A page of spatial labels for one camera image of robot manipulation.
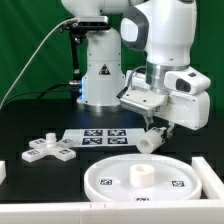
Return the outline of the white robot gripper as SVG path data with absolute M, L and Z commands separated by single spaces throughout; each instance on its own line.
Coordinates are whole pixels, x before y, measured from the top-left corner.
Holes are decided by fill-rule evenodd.
M 163 85 L 164 78 L 159 78 Z M 146 83 L 145 74 L 129 70 L 126 87 L 120 95 L 121 106 L 143 115 L 146 131 L 154 122 L 153 117 L 168 121 L 167 138 L 172 138 L 175 124 L 192 130 L 206 125 L 210 109 L 207 89 L 197 95 L 189 95 L 164 87 L 165 92 L 158 92 Z

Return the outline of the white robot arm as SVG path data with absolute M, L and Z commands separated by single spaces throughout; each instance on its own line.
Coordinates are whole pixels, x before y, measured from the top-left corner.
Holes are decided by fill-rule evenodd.
M 206 125 L 210 79 L 190 66 L 195 0 L 61 0 L 71 32 L 87 37 L 80 107 L 119 107 L 171 125 Z

